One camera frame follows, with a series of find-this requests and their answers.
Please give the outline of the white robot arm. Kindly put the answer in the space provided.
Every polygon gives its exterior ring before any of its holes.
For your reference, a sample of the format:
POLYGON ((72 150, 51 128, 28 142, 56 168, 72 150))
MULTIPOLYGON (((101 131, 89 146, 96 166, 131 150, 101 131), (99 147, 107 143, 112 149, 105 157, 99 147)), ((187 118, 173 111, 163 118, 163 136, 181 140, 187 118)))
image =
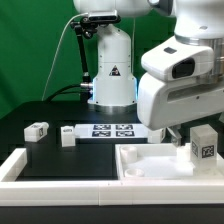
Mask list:
POLYGON ((101 12, 140 15, 151 8, 174 16, 174 35, 141 58, 137 114, 151 130, 179 126, 224 111, 224 0, 73 0, 88 19, 101 12))

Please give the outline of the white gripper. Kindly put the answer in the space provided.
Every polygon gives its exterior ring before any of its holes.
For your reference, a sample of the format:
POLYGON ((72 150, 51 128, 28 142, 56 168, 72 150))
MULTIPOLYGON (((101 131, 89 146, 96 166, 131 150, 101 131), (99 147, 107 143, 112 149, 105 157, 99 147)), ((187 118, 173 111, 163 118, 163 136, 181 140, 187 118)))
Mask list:
POLYGON ((178 124, 224 111, 224 39, 169 38, 142 56, 137 114, 142 124, 168 127, 181 145, 178 124))

